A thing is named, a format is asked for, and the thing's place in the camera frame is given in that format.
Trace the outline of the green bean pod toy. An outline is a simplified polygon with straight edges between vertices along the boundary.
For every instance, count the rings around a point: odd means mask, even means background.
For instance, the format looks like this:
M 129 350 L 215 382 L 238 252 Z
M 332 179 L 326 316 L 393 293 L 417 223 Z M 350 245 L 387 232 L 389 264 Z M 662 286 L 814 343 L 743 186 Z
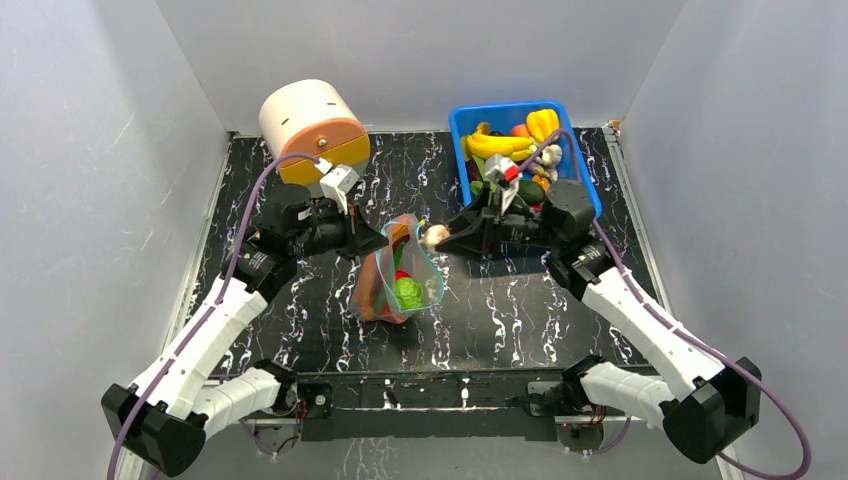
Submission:
M 398 241 L 393 245 L 393 267 L 396 271 L 401 270 L 401 262 L 408 241 Z

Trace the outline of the white garlic bulb toy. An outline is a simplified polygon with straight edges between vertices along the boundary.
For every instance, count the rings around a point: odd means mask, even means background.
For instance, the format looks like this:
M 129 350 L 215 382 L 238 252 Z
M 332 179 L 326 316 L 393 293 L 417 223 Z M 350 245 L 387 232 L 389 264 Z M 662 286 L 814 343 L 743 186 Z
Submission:
M 422 234 L 419 243 L 430 252 L 436 252 L 437 246 L 450 236 L 450 230 L 442 224 L 429 226 Z

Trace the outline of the clear zip top bag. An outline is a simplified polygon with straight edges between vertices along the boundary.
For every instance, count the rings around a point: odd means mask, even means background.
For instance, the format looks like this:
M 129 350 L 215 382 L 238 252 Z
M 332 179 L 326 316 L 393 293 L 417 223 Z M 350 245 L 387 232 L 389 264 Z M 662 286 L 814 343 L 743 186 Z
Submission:
M 423 231 L 413 214 L 384 225 L 389 244 L 369 254 L 358 271 L 348 307 L 355 318 L 402 324 L 442 301 L 445 282 L 422 243 Z

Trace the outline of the green custard apple toy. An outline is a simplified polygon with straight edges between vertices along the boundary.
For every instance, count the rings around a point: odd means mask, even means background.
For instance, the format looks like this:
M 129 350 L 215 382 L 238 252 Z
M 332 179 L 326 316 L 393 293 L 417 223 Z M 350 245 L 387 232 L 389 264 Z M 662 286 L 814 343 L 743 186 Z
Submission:
M 395 296 L 401 310 L 413 310 L 425 306 L 423 287 L 412 277 L 395 281 Z

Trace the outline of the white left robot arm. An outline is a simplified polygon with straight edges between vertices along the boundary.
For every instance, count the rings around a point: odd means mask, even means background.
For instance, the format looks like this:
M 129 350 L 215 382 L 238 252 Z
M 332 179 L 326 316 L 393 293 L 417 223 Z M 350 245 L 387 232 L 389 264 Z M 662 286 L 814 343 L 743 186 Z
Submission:
M 388 246 L 359 206 L 342 194 L 314 198 L 284 185 L 261 207 L 250 198 L 231 254 L 184 328 L 128 386 L 101 399 L 118 449 L 176 477 L 206 441 L 249 415 L 289 416 L 297 408 L 296 374 L 266 359 L 208 389 L 205 384 L 234 340 L 293 279 L 301 260 L 328 252 L 354 261 Z

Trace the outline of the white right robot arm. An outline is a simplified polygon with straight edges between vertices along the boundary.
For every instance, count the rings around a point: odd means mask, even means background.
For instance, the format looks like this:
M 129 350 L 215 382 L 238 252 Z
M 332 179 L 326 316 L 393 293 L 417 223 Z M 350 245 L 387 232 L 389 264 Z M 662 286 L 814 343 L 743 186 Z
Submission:
M 529 384 L 525 408 L 533 416 L 590 413 L 608 406 L 659 426 L 687 459 L 705 464 L 755 426 L 759 368 L 746 358 L 737 370 L 683 339 L 685 329 L 658 320 L 663 310 L 591 231 L 596 210 L 579 182 L 555 182 L 540 210 L 502 211 L 484 187 L 447 223 L 436 249 L 467 259 L 495 254 L 503 244 L 547 249 L 544 264 L 556 283 L 604 317 L 656 370 L 654 377 L 624 370 L 598 355 L 566 369 L 559 383 Z

